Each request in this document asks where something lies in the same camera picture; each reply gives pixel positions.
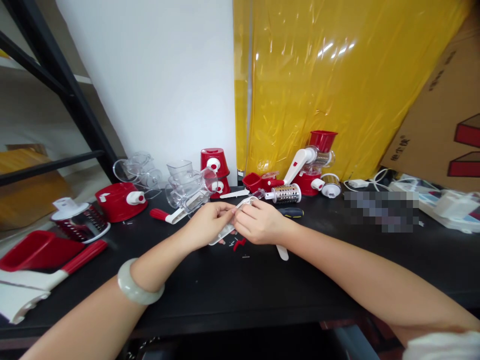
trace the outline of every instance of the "bracelet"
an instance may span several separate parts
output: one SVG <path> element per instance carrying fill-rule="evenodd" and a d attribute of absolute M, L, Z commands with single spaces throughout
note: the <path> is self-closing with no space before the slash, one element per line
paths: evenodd
<path fill-rule="evenodd" d="M 138 286 L 130 274 L 130 265 L 132 265 L 137 259 L 137 257 L 130 259 L 120 267 L 117 275 L 118 286 L 130 301 L 141 305 L 150 305 L 160 299 L 163 295 L 165 284 L 163 284 L 161 289 L 157 292 L 148 292 Z"/>

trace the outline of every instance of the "red graphic on box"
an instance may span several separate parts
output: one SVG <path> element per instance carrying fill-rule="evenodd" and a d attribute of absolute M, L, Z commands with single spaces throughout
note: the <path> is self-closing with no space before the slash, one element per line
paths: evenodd
<path fill-rule="evenodd" d="M 480 113 L 458 123 L 454 140 L 457 143 L 480 148 Z"/>
<path fill-rule="evenodd" d="M 480 178 L 480 151 L 472 151 L 450 161 L 448 176 Z"/>

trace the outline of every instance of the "forearm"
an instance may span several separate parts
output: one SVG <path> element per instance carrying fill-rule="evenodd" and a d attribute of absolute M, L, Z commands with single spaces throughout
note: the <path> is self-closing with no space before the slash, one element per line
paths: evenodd
<path fill-rule="evenodd" d="M 480 321 L 455 301 L 381 256 L 297 224 L 284 246 L 391 326 L 480 330 Z"/>
<path fill-rule="evenodd" d="M 156 292 L 189 252 L 173 235 L 135 261 L 131 276 L 141 288 Z M 115 359 L 146 308 L 128 300 L 114 276 L 55 324 L 23 359 Z"/>

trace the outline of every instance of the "white plug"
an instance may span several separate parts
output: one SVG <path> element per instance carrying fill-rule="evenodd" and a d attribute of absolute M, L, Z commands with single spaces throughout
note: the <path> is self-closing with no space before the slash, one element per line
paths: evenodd
<path fill-rule="evenodd" d="M 370 184 L 369 181 L 357 179 L 357 180 L 348 180 L 348 185 L 354 189 L 366 188 Z"/>

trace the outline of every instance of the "screwdriver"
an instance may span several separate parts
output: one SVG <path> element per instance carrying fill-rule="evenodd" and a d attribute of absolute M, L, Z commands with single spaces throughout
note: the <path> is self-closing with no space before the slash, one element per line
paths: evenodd
<path fill-rule="evenodd" d="M 291 219 L 299 219 L 304 215 L 304 211 L 299 207 L 286 207 L 277 209 L 284 217 Z"/>

